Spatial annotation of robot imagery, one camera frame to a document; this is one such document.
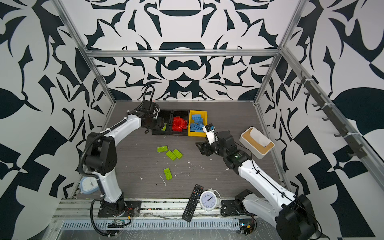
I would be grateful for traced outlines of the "blue lego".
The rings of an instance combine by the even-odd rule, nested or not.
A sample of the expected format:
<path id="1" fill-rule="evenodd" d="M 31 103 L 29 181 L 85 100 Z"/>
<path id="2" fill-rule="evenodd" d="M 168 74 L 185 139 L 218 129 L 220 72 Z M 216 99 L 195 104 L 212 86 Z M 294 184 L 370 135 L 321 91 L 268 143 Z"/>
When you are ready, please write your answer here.
<path id="1" fill-rule="evenodd" d="M 203 127 L 205 126 L 203 121 L 204 119 L 201 115 L 192 115 L 190 131 L 195 133 L 203 133 Z"/>

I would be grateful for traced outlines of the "green square lego plate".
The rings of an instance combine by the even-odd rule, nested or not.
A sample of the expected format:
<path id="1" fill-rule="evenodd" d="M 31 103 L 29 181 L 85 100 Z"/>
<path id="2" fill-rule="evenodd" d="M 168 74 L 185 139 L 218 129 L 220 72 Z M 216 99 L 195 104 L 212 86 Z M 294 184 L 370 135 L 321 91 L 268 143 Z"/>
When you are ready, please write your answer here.
<path id="1" fill-rule="evenodd" d="M 183 154 L 179 150 L 175 149 L 173 151 L 168 151 L 166 153 L 166 156 L 170 158 L 172 161 L 174 161 L 176 159 L 181 159 L 183 157 Z"/>

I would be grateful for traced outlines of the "red arch lego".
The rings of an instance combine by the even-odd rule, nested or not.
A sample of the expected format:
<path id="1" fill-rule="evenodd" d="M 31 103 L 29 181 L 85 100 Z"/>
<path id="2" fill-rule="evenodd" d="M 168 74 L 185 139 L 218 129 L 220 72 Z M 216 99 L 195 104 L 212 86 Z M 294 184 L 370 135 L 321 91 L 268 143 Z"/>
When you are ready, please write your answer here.
<path id="1" fill-rule="evenodd" d="M 172 131 L 182 132 L 188 128 L 188 122 L 181 117 L 174 117 L 172 124 Z"/>

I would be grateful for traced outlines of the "green small lego brick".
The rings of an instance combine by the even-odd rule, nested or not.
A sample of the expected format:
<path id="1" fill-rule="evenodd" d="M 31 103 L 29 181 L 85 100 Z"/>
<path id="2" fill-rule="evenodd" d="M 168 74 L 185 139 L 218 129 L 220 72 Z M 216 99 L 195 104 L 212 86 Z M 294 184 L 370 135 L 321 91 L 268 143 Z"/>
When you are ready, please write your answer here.
<path id="1" fill-rule="evenodd" d="M 157 147 L 158 153 L 163 153 L 163 152 L 167 152 L 167 151 L 168 151 L 168 146 Z"/>

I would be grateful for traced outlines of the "green L-shaped lego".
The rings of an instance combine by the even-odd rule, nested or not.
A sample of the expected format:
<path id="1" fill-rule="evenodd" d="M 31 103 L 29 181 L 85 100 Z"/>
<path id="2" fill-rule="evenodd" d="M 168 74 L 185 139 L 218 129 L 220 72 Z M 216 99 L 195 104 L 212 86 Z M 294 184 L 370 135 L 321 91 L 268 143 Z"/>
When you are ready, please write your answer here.
<path id="1" fill-rule="evenodd" d="M 164 123 L 164 126 L 163 128 L 161 129 L 161 131 L 165 131 L 167 129 L 167 123 Z"/>

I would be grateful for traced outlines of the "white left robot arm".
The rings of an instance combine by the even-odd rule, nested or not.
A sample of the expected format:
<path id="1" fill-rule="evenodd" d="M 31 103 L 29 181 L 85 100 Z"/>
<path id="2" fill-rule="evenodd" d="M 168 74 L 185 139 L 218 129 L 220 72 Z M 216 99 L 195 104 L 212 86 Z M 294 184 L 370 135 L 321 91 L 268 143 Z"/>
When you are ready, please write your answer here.
<path id="1" fill-rule="evenodd" d="M 129 134 L 144 129 L 161 130 L 165 123 L 158 116 L 160 107 L 153 102 L 154 86 L 147 86 L 143 101 L 118 123 L 103 132 L 88 135 L 86 146 L 80 156 L 78 170 L 86 177 L 96 179 L 101 190 L 101 208 L 110 216 L 120 216 L 127 212 L 124 193 L 118 185 L 116 165 L 118 161 L 117 146 Z"/>

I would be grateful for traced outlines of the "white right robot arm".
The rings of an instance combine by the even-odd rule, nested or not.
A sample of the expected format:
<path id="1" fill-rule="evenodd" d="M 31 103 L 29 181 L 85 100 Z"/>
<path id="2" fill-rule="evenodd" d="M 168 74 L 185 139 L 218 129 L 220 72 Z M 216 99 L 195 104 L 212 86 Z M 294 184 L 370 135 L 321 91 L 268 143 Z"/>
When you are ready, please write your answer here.
<path id="1" fill-rule="evenodd" d="M 242 208 L 276 228 L 282 240 L 318 240 L 323 229 L 315 217 L 311 201 L 297 196 L 267 175 L 243 150 L 238 149 L 230 131 L 216 132 L 213 125 L 204 127 L 206 141 L 197 142 L 202 155 L 216 154 L 226 166 L 254 186 L 265 199 L 247 191 L 237 197 Z"/>

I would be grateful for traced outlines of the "black left storage bin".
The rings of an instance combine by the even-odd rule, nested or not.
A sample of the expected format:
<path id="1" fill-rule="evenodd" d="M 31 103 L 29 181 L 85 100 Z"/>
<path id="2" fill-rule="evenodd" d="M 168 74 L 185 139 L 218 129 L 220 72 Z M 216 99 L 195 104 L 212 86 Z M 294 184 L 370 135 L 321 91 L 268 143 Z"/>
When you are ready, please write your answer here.
<path id="1" fill-rule="evenodd" d="M 170 135 L 171 133 L 171 121 L 172 121 L 172 111 L 171 110 L 160 110 L 158 117 L 163 118 L 164 123 L 167 123 L 167 129 L 165 131 L 152 130 L 152 135 Z"/>

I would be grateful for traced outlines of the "black storage bin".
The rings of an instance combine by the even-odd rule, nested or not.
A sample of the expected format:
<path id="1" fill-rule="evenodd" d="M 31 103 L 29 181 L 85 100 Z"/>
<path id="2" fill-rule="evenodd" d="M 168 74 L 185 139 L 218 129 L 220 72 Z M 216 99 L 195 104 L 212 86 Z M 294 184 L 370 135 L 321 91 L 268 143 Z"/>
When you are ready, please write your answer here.
<path id="1" fill-rule="evenodd" d="M 172 111 L 171 110 L 160 110 L 158 117 L 163 118 L 164 123 L 167 123 L 167 129 L 165 131 L 152 130 L 152 135 L 170 135 L 171 133 L 171 121 L 172 121 Z"/>
<path id="2" fill-rule="evenodd" d="M 174 117 L 181 117 L 181 118 L 183 118 L 184 120 L 186 120 L 188 122 L 188 127 L 189 127 L 189 111 L 172 110 L 171 127 L 172 127 L 172 124 L 173 124 L 173 118 Z M 188 136 L 188 128 L 186 130 L 183 130 L 182 132 L 174 132 L 174 131 L 172 131 L 172 128 L 171 128 L 170 135 L 172 135 L 172 136 Z"/>

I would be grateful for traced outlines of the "yellow storage bin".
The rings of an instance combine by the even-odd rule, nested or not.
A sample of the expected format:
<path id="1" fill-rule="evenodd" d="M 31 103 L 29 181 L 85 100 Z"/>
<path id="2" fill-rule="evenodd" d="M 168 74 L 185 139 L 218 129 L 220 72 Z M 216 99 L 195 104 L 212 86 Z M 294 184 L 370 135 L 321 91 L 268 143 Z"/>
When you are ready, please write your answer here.
<path id="1" fill-rule="evenodd" d="M 195 133 L 195 132 L 191 132 L 190 131 L 190 126 L 191 126 L 191 123 L 192 123 L 192 115 L 201 115 L 202 118 L 204 119 L 203 123 L 204 125 L 207 125 L 208 124 L 208 114 L 206 111 L 193 111 L 193 110 L 190 110 L 189 111 L 189 127 L 188 127 L 188 135 L 189 137 L 206 137 L 206 133 L 203 132 L 203 133 Z"/>

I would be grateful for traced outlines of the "white tissue box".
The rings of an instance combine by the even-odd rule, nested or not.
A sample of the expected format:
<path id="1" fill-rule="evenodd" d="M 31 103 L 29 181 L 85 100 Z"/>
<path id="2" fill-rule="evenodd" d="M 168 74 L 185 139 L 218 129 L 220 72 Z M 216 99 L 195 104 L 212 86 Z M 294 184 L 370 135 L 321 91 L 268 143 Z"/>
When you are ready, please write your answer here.
<path id="1" fill-rule="evenodd" d="M 249 127 L 244 131 L 239 141 L 260 160 L 275 147 L 275 144 L 255 127 Z"/>

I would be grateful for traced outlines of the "black middle storage bin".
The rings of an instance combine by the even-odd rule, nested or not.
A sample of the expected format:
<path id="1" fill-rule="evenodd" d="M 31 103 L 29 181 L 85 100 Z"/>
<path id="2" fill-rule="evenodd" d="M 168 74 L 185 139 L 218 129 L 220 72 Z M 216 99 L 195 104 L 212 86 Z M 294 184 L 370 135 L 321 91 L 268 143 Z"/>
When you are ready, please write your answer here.
<path id="1" fill-rule="evenodd" d="M 173 124 L 173 118 L 174 117 L 181 117 L 181 118 L 183 118 L 184 120 L 186 120 L 188 122 L 188 127 L 189 127 L 189 111 L 172 110 L 171 127 L 172 127 L 172 124 Z M 172 131 L 172 128 L 171 128 L 170 135 L 172 135 L 172 136 L 188 136 L 188 128 L 186 130 L 183 130 L 182 132 L 174 132 L 174 131 Z"/>

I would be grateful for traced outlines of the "white alarm clock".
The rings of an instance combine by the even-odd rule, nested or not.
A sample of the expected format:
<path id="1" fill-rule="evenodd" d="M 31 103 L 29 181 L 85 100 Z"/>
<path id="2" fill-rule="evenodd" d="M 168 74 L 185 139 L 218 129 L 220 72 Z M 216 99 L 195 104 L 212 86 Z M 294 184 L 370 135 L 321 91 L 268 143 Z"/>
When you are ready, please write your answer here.
<path id="1" fill-rule="evenodd" d="M 210 212 L 221 203 L 221 195 L 217 190 L 208 189 L 200 196 L 200 206 L 203 210 Z"/>

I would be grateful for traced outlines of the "black remote control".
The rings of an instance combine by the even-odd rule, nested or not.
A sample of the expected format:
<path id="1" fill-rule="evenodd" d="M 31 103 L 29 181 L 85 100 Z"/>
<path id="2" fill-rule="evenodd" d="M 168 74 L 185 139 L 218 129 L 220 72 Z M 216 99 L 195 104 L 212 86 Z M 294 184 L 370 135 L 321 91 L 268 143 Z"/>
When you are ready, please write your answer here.
<path id="1" fill-rule="evenodd" d="M 191 197 L 185 207 L 184 213 L 182 215 L 182 219 L 186 222 L 190 223 L 194 212 L 196 210 L 197 204 L 200 200 L 201 194 L 203 193 L 204 187 L 200 185 L 195 185 Z"/>

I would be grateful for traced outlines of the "blue square clock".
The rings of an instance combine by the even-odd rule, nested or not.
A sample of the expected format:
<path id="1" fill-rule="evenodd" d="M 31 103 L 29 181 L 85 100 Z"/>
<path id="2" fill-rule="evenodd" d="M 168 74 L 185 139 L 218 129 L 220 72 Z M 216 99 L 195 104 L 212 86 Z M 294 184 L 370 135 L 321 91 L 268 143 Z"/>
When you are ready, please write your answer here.
<path id="1" fill-rule="evenodd" d="M 90 195 L 100 189 L 97 180 L 94 177 L 83 177 L 80 180 L 79 187 L 80 193 L 85 195 Z"/>

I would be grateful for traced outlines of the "wall hook rack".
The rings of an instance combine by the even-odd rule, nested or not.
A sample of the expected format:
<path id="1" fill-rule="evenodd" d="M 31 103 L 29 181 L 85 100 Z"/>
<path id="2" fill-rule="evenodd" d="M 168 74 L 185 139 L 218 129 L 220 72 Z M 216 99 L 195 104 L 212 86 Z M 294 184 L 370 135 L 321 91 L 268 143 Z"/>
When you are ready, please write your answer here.
<path id="1" fill-rule="evenodd" d="M 368 156 L 368 151 L 364 145 L 364 141 L 359 133 L 348 123 L 346 117 L 341 113 L 336 104 L 331 101 L 328 95 L 321 89 L 314 79 L 308 79 L 301 76 L 298 82 L 307 89 L 306 95 L 311 96 L 315 100 L 313 107 L 319 108 L 326 115 L 323 121 L 330 121 L 336 128 L 336 138 L 343 138 L 348 146 L 352 149 L 351 157 L 363 159 Z"/>

